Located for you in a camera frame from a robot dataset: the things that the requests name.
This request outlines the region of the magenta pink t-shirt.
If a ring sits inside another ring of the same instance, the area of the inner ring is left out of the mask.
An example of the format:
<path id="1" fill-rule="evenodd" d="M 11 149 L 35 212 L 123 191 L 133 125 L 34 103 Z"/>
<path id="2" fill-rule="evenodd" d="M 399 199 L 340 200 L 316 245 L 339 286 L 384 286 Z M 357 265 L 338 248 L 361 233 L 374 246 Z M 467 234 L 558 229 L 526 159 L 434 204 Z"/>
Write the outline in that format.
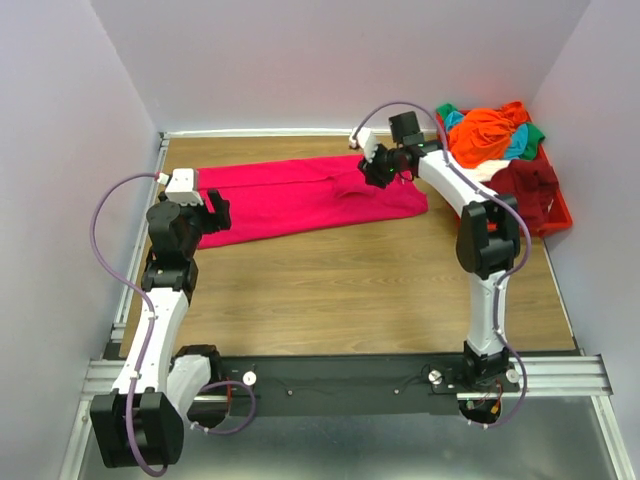
<path id="1" fill-rule="evenodd" d="M 428 211 L 425 193 L 402 179 L 367 185 L 357 155 L 200 168 L 199 191 L 230 202 L 231 228 L 205 235 L 200 249 L 326 228 L 410 218 Z"/>

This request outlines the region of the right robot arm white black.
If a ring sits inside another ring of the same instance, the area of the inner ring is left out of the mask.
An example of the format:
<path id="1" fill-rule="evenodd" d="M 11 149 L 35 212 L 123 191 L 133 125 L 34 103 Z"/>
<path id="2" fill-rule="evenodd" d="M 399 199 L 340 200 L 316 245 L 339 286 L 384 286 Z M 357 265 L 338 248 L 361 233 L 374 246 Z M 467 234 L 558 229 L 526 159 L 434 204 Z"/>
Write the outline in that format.
<path id="1" fill-rule="evenodd" d="M 505 315 L 509 277 L 520 254 L 517 201 L 465 174 L 444 143 L 427 142 L 413 111 L 391 117 L 389 126 L 393 148 L 364 125 L 352 130 L 349 147 L 363 154 L 358 169 L 366 184 L 384 189 L 410 173 L 433 187 L 458 215 L 455 252 L 469 274 L 471 300 L 459 376 L 467 389 L 483 391 L 510 368 Z"/>

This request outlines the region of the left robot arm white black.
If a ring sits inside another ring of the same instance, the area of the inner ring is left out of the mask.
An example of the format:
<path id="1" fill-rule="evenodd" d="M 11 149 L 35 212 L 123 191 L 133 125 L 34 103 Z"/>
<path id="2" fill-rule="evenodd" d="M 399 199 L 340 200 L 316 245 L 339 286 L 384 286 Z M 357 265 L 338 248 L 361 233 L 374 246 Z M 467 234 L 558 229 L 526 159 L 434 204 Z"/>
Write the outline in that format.
<path id="1" fill-rule="evenodd" d="M 187 413 L 199 394 L 222 380 L 213 345 L 174 349 L 198 277 L 195 251 L 206 234 L 231 226 L 230 203 L 210 189 L 194 205 L 170 194 L 146 214 L 151 240 L 142 281 L 138 330 L 125 365 L 106 394 L 92 399 L 89 415 L 104 465 L 139 467 L 160 477 L 182 453 Z"/>

